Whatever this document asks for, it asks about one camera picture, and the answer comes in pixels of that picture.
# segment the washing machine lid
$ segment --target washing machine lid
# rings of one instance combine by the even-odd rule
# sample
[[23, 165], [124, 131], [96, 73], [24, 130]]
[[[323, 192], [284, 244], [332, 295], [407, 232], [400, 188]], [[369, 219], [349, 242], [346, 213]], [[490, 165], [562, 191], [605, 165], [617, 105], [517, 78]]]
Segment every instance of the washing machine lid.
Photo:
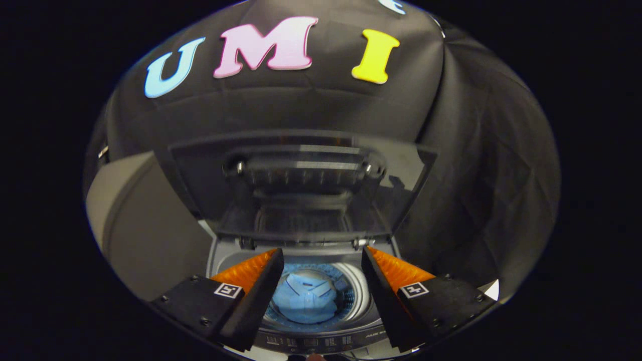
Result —
[[402, 224], [437, 153], [392, 139], [262, 130], [171, 145], [165, 172], [219, 236], [255, 241], [388, 238]]

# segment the black background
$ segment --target black background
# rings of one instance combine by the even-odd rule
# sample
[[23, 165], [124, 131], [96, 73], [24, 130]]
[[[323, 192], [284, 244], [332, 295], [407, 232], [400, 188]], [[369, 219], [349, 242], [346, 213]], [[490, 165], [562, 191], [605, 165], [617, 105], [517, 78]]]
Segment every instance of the black background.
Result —
[[[624, 1], [434, 0], [419, 6], [495, 51], [540, 101], [562, 165], [550, 244], [513, 300], [427, 359], [631, 359], [640, 335], [632, 215], [641, 6]], [[3, 360], [216, 360], [157, 318], [109, 269], [84, 214], [82, 163], [119, 77], [231, 2], [3, 5], [9, 315]], [[9, 111], [15, 107], [17, 112]]]

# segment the orange gripper pad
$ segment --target orange gripper pad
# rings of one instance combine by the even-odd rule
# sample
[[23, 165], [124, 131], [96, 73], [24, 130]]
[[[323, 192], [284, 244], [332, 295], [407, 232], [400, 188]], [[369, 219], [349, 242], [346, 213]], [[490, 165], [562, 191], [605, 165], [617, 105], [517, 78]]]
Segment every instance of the orange gripper pad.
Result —
[[254, 282], [259, 278], [259, 275], [262, 273], [263, 268], [268, 263], [272, 254], [276, 252], [275, 249], [271, 249], [267, 252], [258, 254], [245, 260], [241, 263], [237, 263], [230, 268], [217, 273], [212, 276], [211, 279], [217, 282], [230, 283], [231, 285], [243, 287], [243, 291], [247, 295]]
[[433, 274], [415, 265], [411, 265], [406, 261], [400, 260], [391, 254], [387, 254], [370, 246], [368, 246], [368, 249], [372, 252], [374, 259], [377, 261], [377, 264], [379, 264], [379, 268], [381, 268], [383, 275], [386, 276], [395, 294], [402, 286], [435, 278]]

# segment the washing machine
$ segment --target washing machine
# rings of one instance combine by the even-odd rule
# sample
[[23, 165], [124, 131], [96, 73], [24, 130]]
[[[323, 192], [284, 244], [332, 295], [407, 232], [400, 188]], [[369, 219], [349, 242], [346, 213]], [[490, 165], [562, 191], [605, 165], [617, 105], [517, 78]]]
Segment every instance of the washing machine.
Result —
[[346, 132], [264, 130], [169, 153], [163, 163], [147, 153], [107, 164], [87, 198], [98, 244], [135, 294], [151, 300], [190, 274], [211, 277], [281, 247], [280, 286], [316, 280], [333, 296], [325, 313], [311, 307], [302, 319], [282, 308], [277, 287], [251, 353], [358, 355], [377, 344], [378, 355], [399, 354], [385, 342], [361, 254], [371, 246], [402, 258], [395, 234], [413, 226], [405, 216], [436, 152]]

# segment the foam letter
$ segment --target foam letter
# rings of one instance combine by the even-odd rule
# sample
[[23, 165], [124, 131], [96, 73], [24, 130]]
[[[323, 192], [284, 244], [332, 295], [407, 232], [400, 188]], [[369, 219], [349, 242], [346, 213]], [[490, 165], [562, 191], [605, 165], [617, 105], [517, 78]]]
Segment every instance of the foam letter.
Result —
[[392, 48], [399, 46], [399, 40], [381, 31], [363, 30], [363, 36], [368, 39], [361, 64], [352, 69], [352, 76], [375, 84], [388, 81], [386, 65]]
[[187, 78], [187, 74], [189, 74], [192, 68], [196, 47], [203, 41], [205, 41], [204, 37], [192, 40], [178, 49], [180, 53], [178, 69], [176, 73], [168, 79], [161, 79], [161, 74], [165, 60], [171, 56], [171, 53], [167, 53], [156, 59], [147, 67], [147, 79], [145, 79], [145, 95], [147, 98], [158, 98], [161, 95], [167, 94]]
[[404, 10], [401, 10], [403, 5], [399, 4], [395, 0], [379, 0], [379, 4], [387, 7], [388, 9], [391, 9], [395, 13], [399, 13], [401, 15], [406, 15], [406, 12]]
[[273, 70], [299, 70], [312, 65], [306, 55], [308, 31], [318, 18], [309, 16], [289, 17], [281, 21], [272, 31], [263, 36], [251, 24], [237, 26], [221, 34], [225, 39], [221, 65], [214, 70], [215, 78], [226, 78], [238, 74], [243, 64], [237, 60], [240, 52], [251, 70], [256, 70], [268, 52], [276, 47], [274, 57], [268, 61]]

